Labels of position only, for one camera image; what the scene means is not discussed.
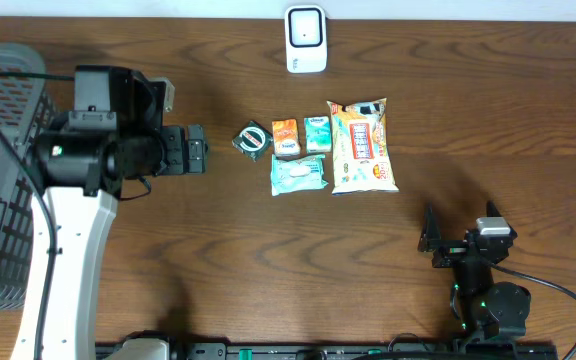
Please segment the red white tape roll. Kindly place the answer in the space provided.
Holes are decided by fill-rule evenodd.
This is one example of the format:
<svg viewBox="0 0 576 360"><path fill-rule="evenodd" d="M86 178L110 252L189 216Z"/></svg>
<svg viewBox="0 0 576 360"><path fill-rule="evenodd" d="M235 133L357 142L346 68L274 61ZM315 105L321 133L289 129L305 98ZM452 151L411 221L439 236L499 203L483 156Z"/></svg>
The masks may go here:
<svg viewBox="0 0 576 360"><path fill-rule="evenodd" d="M255 121L250 121L233 138L232 145L253 162L259 160L273 144L273 135Z"/></svg>

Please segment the small teal tissue pack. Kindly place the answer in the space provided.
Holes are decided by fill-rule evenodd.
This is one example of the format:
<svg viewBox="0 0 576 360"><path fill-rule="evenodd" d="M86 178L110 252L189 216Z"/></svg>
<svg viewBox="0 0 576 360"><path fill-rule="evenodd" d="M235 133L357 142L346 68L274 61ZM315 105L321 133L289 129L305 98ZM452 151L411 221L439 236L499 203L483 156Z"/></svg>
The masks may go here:
<svg viewBox="0 0 576 360"><path fill-rule="evenodd" d="M332 150L331 126L327 116L305 118L304 127L308 153L326 153Z"/></svg>

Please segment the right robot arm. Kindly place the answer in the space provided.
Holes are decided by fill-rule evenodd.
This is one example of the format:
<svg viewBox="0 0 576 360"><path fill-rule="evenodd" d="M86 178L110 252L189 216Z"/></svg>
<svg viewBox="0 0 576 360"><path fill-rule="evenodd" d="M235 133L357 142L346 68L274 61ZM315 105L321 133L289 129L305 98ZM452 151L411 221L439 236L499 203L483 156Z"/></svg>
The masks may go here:
<svg viewBox="0 0 576 360"><path fill-rule="evenodd" d="M450 307L464 329L464 335L453 340L456 351L499 347L514 352L515 340L526 334L530 292L512 282L496 282L492 276L492 268L509 256L516 238L491 201L486 215L461 240L444 239L432 207L426 207L417 250L432 255L434 268L452 270Z"/></svg>

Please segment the small orange tissue pack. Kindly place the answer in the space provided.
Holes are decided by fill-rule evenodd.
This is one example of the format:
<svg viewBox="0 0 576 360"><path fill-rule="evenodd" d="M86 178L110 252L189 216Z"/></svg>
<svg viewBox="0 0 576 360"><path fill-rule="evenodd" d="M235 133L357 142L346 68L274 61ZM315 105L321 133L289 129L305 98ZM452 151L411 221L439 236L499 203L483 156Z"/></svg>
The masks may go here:
<svg viewBox="0 0 576 360"><path fill-rule="evenodd" d="M297 156L301 152L296 119L272 122L274 153L278 157Z"/></svg>

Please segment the green Zappy wipes pack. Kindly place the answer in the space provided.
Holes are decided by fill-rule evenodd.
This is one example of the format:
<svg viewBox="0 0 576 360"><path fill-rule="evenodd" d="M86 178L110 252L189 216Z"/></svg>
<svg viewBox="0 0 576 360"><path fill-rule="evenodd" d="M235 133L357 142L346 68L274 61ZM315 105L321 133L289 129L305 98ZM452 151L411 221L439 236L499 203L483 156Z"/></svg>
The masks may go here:
<svg viewBox="0 0 576 360"><path fill-rule="evenodd" d="M281 160L273 155L270 173L271 194L278 196L297 191L324 189L328 185L324 179L324 159L324 154L296 160Z"/></svg>

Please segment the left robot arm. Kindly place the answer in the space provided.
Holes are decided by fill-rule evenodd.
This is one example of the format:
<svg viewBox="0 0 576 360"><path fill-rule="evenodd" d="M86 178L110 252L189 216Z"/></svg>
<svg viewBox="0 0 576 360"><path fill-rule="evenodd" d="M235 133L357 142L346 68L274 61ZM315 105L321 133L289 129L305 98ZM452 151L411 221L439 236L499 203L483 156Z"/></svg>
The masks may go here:
<svg viewBox="0 0 576 360"><path fill-rule="evenodd" d="M122 185L206 171L199 125L166 126L175 87L124 67L80 65L74 106L31 152L32 260L15 359L93 359L99 281Z"/></svg>

